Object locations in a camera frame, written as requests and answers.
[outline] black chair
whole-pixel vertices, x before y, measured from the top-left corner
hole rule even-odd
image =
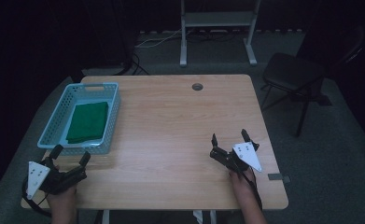
[[[284,53],[276,53],[263,72],[265,85],[268,87],[266,96],[260,106],[261,110],[291,98],[303,102],[301,117],[296,135],[302,131],[305,114],[310,102],[329,105],[328,97],[321,94],[324,78],[328,77],[344,64],[350,62],[362,50],[364,32],[361,26],[348,29],[329,41],[330,47],[326,53],[328,64],[310,62],[303,58],[294,57]],[[272,88],[285,91],[287,95],[279,98],[269,105],[264,106]]]

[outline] gray carpet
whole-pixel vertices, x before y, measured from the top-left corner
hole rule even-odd
[[[158,35],[142,35],[154,38]],[[300,33],[255,34],[253,48],[258,65],[248,64],[243,36],[228,41],[188,43],[188,66],[179,67],[179,40],[158,47],[138,49],[140,65],[150,74],[249,74],[259,101],[260,74],[275,52],[295,54],[304,35]],[[87,75],[107,75],[118,69],[91,69]],[[37,161],[43,151],[37,139],[60,97],[67,79],[37,111],[33,123],[0,183],[0,223],[47,223],[48,219],[20,207],[21,182],[26,162]],[[365,223],[365,134],[348,109],[337,85],[326,80],[322,89],[333,106],[310,104],[299,138],[294,136],[302,104],[289,100],[263,112],[280,171],[290,178],[285,184],[289,206],[265,211],[269,223]],[[282,92],[274,91],[271,99]],[[92,223],[95,211],[80,211],[80,223]]]

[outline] black strap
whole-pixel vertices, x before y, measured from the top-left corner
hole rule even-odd
[[[34,211],[36,211],[37,213],[46,216],[46,217],[51,217],[51,213],[50,212],[46,212],[45,210],[43,210],[41,207],[39,207],[39,205],[37,205],[34,201],[29,200],[27,198],[27,184],[28,184],[28,176],[26,176],[24,178],[24,181],[22,182],[22,187],[21,187],[21,196],[22,198],[32,207],[32,209],[34,209]]]

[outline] dark background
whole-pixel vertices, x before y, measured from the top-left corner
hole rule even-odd
[[[90,19],[96,12],[85,7],[96,1],[64,1],[70,5],[60,5],[61,2],[0,0],[0,179],[36,110],[62,80],[72,77],[79,81],[82,68],[128,65],[131,45],[139,31],[161,33],[180,28],[178,0],[115,0],[116,7],[103,11],[99,7],[98,11],[110,16],[105,19],[110,23],[103,28],[109,27],[109,33],[119,37],[122,47],[114,48],[123,48],[123,52],[106,56],[103,48],[107,46],[104,39],[108,32],[102,32],[101,39],[93,35],[99,29],[98,25],[92,26]],[[211,11],[252,5],[237,0],[227,1],[227,6],[223,0],[187,0],[186,6],[190,11]],[[335,28],[352,23],[365,28],[365,1],[262,0],[256,29],[303,30],[306,38],[298,56],[315,61],[326,53],[322,47],[324,37],[332,35]],[[365,48],[332,78],[365,131]]]

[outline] grommet hole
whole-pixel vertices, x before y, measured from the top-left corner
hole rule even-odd
[[[194,90],[196,91],[200,91],[203,89],[203,84],[201,83],[194,83],[192,86],[191,86]]]

